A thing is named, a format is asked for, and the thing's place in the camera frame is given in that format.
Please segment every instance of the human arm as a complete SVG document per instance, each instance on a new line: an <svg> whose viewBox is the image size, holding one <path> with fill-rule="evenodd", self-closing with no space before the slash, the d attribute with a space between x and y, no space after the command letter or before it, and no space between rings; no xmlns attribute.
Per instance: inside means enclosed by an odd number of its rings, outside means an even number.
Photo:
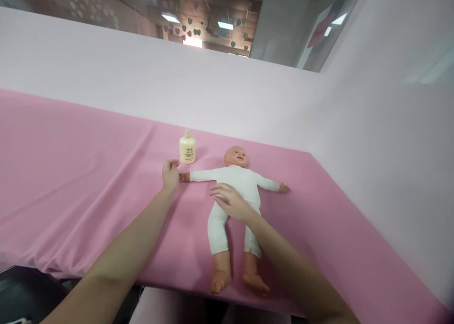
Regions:
<svg viewBox="0 0 454 324"><path fill-rule="evenodd" d="M228 184L217 184L211 194L231 217L242 220L280 272L309 323L358 324L359 321L323 274L301 256L264 218ZM227 202L218 197L222 195Z"/></svg>
<svg viewBox="0 0 454 324"><path fill-rule="evenodd" d="M190 173L180 173L180 182L204 182L217 180L222 168L212 170L199 170Z"/></svg>
<svg viewBox="0 0 454 324"><path fill-rule="evenodd" d="M257 185L265 190L269 190L272 192L277 192L277 193L288 193L290 192L290 188L286 186L285 184L279 184L276 181L267 179L260 174L254 173L255 178L257 180Z"/></svg>
<svg viewBox="0 0 454 324"><path fill-rule="evenodd" d="M165 163L162 190L101 253L43 324L112 323L155 247L178 186L177 166L178 160Z"/></svg>

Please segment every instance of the doll foot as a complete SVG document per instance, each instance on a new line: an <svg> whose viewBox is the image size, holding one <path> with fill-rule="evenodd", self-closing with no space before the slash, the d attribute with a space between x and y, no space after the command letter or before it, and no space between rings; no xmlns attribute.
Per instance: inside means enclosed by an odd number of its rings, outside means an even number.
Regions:
<svg viewBox="0 0 454 324"><path fill-rule="evenodd" d="M224 271L215 271L211 280L210 293L219 294L223 289L230 285L232 277Z"/></svg>
<svg viewBox="0 0 454 324"><path fill-rule="evenodd" d="M263 282L261 276L252 273L243 273L243 284L258 297L266 298L270 288Z"/></svg>

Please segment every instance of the doll hand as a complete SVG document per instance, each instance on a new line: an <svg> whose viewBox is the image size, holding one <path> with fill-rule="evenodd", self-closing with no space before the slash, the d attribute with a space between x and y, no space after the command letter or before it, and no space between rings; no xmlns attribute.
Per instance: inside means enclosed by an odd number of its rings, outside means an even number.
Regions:
<svg viewBox="0 0 454 324"><path fill-rule="evenodd" d="M210 195L229 216L246 221L251 215L257 214L242 196L229 184L217 184L211 189Z"/></svg>
<svg viewBox="0 0 454 324"><path fill-rule="evenodd" d="M290 188L286 186L285 184L280 184L280 188L278 190L278 193L289 193Z"/></svg>
<svg viewBox="0 0 454 324"><path fill-rule="evenodd" d="M180 182L190 182L191 173L180 173Z"/></svg>

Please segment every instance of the bottle label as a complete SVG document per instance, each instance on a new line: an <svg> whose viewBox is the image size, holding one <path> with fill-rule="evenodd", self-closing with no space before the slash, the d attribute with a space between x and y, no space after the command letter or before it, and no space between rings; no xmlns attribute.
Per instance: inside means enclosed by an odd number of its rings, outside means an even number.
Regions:
<svg viewBox="0 0 454 324"><path fill-rule="evenodd" d="M186 152L184 153L184 160L186 162L191 162L194 159L194 148L193 147L187 147Z"/></svg>

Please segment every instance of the doll arm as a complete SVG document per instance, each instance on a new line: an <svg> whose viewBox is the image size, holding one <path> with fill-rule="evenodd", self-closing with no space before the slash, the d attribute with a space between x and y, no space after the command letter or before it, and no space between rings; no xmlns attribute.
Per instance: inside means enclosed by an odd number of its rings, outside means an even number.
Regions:
<svg viewBox="0 0 454 324"><path fill-rule="evenodd" d="M257 174L257 185L260 188L269 190L277 193L288 193L290 188L284 184L279 184L276 181L264 178L263 176Z"/></svg>
<svg viewBox="0 0 454 324"><path fill-rule="evenodd" d="M180 173L180 182L190 182L190 181L215 181L217 180L221 168L212 169L212 170L200 170L190 173Z"/></svg>

